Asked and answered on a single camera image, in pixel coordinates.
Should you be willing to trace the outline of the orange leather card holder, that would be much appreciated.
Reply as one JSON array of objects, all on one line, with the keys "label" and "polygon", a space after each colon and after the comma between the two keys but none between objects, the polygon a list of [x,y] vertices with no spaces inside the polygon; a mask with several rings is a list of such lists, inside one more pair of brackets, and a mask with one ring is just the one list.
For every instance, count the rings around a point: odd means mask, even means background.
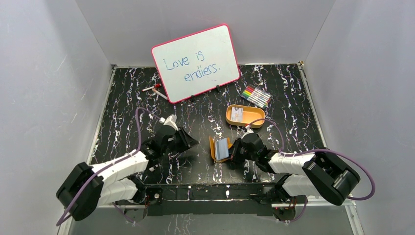
[{"label": "orange leather card holder", "polygon": [[231,159],[229,152],[232,144],[229,138],[220,140],[214,140],[213,137],[209,137],[210,154],[212,159],[217,163],[223,163]]}]

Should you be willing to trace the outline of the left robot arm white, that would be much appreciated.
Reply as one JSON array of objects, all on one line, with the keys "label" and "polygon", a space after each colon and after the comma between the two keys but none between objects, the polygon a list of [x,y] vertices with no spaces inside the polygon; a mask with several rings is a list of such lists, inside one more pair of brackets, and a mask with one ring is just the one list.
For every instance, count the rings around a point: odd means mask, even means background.
[{"label": "left robot arm white", "polygon": [[56,192],[65,210],[58,220],[83,220],[102,205],[117,201],[146,201],[146,185],[138,173],[154,170],[164,156],[183,153],[198,141],[182,127],[162,126],[156,134],[140,140],[137,149],[101,164],[77,164]]}]

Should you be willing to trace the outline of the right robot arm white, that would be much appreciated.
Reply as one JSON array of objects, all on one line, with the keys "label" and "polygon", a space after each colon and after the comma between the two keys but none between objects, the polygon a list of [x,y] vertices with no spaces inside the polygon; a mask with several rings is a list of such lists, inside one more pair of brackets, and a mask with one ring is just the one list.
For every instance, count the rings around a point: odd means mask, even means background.
[{"label": "right robot arm white", "polygon": [[256,133],[237,138],[229,149],[234,162],[255,162],[267,173],[282,174],[265,193],[252,195],[261,204],[287,203],[297,196],[323,197],[340,206],[358,185],[359,174],[327,149],[306,154],[288,154],[269,149]]}]

